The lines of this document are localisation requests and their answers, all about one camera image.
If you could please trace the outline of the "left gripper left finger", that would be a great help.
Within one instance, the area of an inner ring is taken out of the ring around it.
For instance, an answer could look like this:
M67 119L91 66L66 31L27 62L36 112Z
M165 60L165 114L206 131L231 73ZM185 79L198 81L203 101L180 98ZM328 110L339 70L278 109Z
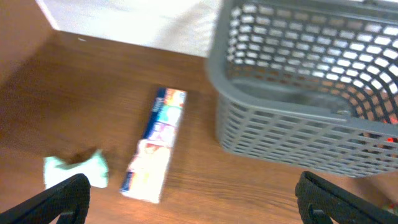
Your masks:
M1 213L1 223L83 224L90 206L90 182L75 174Z

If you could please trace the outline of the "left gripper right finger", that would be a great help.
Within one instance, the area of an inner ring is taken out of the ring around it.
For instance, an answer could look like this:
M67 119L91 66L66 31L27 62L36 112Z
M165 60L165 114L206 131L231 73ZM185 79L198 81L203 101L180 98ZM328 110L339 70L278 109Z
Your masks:
M397 224L397 216L305 171L295 186L304 224Z

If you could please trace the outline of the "grey plastic basket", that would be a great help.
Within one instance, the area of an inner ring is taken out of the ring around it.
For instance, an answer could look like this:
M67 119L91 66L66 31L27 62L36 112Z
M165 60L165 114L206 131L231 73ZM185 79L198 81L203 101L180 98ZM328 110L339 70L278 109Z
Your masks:
M397 170L395 1L224 1L206 72L225 151L349 177Z

